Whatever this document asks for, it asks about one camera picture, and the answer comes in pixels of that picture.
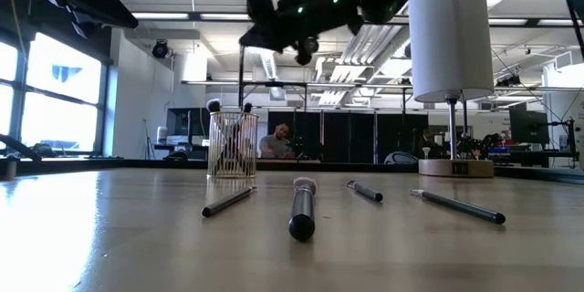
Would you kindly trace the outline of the thick makeup brush pale bristles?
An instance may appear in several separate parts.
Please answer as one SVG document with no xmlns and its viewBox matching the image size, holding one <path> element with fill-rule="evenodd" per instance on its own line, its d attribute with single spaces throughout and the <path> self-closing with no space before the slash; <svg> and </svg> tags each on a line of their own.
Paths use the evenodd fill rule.
<svg viewBox="0 0 584 292">
<path fill-rule="evenodd" d="M 299 242 L 306 242 L 316 230 L 314 198 L 317 184 L 307 177 L 299 177 L 293 181 L 293 185 L 294 196 L 291 216 L 288 221 L 288 232 Z"/>
</svg>

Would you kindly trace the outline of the long ceiling light strip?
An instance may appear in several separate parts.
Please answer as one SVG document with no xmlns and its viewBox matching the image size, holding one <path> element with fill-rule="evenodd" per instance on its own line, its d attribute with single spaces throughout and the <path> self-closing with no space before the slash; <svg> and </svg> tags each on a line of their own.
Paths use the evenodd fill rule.
<svg viewBox="0 0 584 292">
<path fill-rule="evenodd" d="M 564 27 L 572 26 L 573 21 L 564 18 L 490 18 L 490 26 L 543 26 L 543 27 Z"/>
<path fill-rule="evenodd" d="M 133 15 L 139 20 L 152 21 L 249 21 L 247 14 L 213 13 L 213 12 L 136 12 Z"/>
</svg>

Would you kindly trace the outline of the dark striped oval object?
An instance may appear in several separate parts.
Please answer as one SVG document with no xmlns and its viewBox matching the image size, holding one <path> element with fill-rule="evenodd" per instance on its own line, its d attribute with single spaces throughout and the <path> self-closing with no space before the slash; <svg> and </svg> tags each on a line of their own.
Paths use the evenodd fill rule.
<svg viewBox="0 0 584 292">
<path fill-rule="evenodd" d="M 384 160 L 386 165 L 414 165 L 418 158 L 405 151 L 394 151 L 388 154 Z"/>
</svg>

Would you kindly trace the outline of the black overhead metal rack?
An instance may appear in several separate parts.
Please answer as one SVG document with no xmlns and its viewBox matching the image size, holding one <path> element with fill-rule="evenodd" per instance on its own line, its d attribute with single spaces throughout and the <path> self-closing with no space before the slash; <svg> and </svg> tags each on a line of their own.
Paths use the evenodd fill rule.
<svg viewBox="0 0 584 292">
<path fill-rule="evenodd" d="M 319 57 L 314 68 L 276 68 L 272 54 L 257 54 L 263 67 L 227 76 L 183 78 L 185 85 L 236 86 L 266 89 L 303 89 L 320 107 L 365 108 L 374 99 L 408 98 L 412 61 L 404 51 L 389 57 L 380 67 L 351 65 L 337 58 Z"/>
</svg>

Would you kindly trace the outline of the black partition panels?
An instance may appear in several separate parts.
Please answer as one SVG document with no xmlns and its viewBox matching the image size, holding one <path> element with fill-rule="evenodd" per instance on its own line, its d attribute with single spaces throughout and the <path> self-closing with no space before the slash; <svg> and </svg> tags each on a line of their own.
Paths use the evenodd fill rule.
<svg viewBox="0 0 584 292">
<path fill-rule="evenodd" d="M 383 164 L 396 151 L 412 153 L 429 127 L 426 115 L 270 111 L 267 124 L 289 128 L 286 146 L 300 160 Z"/>
</svg>

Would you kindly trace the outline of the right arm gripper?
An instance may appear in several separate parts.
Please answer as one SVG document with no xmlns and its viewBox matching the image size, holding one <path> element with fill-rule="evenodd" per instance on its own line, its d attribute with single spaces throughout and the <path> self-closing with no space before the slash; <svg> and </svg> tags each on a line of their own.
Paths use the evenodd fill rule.
<svg viewBox="0 0 584 292">
<path fill-rule="evenodd" d="M 275 11 L 272 0 L 246 0 L 247 14 L 255 24 L 239 38 L 239 45 L 282 53 L 287 47 L 297 50 L 300 38 L 317 37 L 340 26 L 357 35 L 364 24 L 359 1 L 286 0 Z"/>
</svg>

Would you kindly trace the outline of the white shade wooden base lamp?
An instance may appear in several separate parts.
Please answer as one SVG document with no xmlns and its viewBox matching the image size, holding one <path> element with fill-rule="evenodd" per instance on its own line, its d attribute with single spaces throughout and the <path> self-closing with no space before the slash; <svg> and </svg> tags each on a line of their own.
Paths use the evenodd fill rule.
<svg viewBox="0 0 584 292">
<path fill-rule="evenodd" d="M 456 104 L 494 93 L 486 0 L 410 0 L 412 89 L 421 103 L 449 110 L 450 157 L 420 160 L 419 174 L 491 178 L 487 160 L 460 160 L 456 149 Z"/>
</svg>

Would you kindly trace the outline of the person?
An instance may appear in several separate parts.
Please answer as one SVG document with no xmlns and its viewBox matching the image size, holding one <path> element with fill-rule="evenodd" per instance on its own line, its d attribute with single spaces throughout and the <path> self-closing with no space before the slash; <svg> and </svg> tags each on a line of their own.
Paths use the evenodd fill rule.
<svg viewBox="0 0 584 292">
<path fill-rule="evenodd" d="M 293 159 L 295 155 L 287 139 L 288 132 L 289 127 L 282 123 L 276 126 L 272 134 L 263 137 L 259 143 L 261 157 L 265 159 Z"/>
</svg>

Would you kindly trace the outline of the large bright window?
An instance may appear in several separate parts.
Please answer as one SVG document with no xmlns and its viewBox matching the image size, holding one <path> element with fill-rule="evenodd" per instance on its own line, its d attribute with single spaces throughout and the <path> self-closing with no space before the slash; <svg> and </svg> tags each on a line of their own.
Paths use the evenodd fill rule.
<svg viewBox="0 0 584 292">
<path fill-rule="evenodd" d="M 100 149 L 107 67 L 37 33 L 25 47 L 0 40 L 0 134 L 56 155 Z"/>
</svg>

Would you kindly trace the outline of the dark computer monitor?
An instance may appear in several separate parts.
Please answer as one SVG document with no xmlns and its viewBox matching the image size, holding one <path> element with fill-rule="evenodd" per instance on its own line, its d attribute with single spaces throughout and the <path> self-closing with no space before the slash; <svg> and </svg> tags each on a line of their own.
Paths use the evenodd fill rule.
<svg viewBox="0 0 584 292">
<path fill-rule="evenodd" d="M 166 126 L 171 142 L 200 145 L 209 139 L 210 113 L 205 108 L 171 108 Z"/>
<path fill-rule="evenodd" d="M 544 112 L 510 109 L 510 131 L 516 143 L 549 144 L 548 117 Z"/>
</svg>

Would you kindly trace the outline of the black round ceiling fixture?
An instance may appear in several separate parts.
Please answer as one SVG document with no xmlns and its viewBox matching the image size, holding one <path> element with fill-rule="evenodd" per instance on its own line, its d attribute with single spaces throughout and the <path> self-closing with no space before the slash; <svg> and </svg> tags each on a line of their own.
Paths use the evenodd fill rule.
<svg viewBox="0 0 584 292">
<path fill-rule="evenodd" d="M 168 47 L 168 41 L 166 39 L 158 39 L 153 46 L 151 53 L 158 59 L 167 58 L 171 53 Z"/>
</svg>

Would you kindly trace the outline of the thin dark-handled makeup brush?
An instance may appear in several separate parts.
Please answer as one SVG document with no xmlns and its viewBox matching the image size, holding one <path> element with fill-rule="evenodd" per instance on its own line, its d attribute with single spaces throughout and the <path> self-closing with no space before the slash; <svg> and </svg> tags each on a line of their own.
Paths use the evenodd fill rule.
<svg viewBox="0 0 584 292">
<path fill-rule="evenodd" d="M 205 218 L 212 217 L 216 214 L 219 214 L 226 208 L 244 200 L 246 197 L 250 196 L 253 191 L 256 189 L 255 186 L 249 186 L 244 189 L 238 190 L 232 194 L 227 195 L 226 197 L 215 201 L 214 203 L 206 205 L 202 210 L 202 216 Z"/>
<path fill-rule="evenodd" d="M 367 185 L 356 181 L 349 181 L 347 182 L 346 186 L 353 190 L 355 193 L 360 194 L 361 196 L 375 202 L 380 203 L 383 200 L 383 194 L 370 188 Z"/>
<path fill-rule="evenodd" d="M 458 212 L 470 214 L 474 217 L 486 220 L 490 223 L 504 224 L 506 222 L 506 217 L 503 214 L 493 210 L 485 209 L 483 207 L 479 207 L 477 205 L 457 201 L 451 198 L 446 198 L 441 195 L 430 193 L 422 189 L 410 189 L 410 194 L 413 196 L 423 198 L 424 200 L 429 201 L 431 203 L 436 203 Z"/>
</svg>

